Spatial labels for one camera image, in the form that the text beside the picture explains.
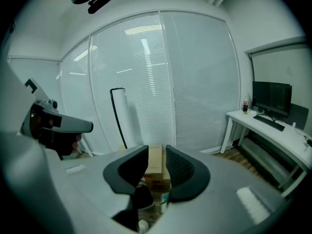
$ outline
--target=desk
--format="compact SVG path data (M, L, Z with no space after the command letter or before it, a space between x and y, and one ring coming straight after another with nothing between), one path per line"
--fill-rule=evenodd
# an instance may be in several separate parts
M303 170L301 175L292 183L292 185L282 193L283 196L288 195L312 169L312 148L306 145L304 137L298 134L292 126L284 122L277 121L279 124L285 126L284 131L281 132L257 119L254 119L255 112L250 111L247 115L244 114L242 110L228 112L227 115L229 116L229 123L221 147L221 153L224 153L225 151L226 145L230 138L233 121L236 121L244 127L238 143L239 146L242 144L246 130L251 129L278 147L297 163L297 167L290 173L287 179L291 179L292 175L296 170L298 170L298 168Z

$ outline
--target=white cylinder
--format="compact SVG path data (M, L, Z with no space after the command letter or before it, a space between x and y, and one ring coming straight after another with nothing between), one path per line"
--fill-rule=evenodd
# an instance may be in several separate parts
M135 140L130 108L126 97L126 90L124 88L112 90L112 96L120 129L122 131L127 148L135 147L137 146L137 142Z

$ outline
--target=bottle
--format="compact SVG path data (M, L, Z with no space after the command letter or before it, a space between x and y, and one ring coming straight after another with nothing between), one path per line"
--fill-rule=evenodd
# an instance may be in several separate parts
M247 98L247 96L245 96L244 105L243 105L243 112L247 112L247 110L248 110L248 98Z

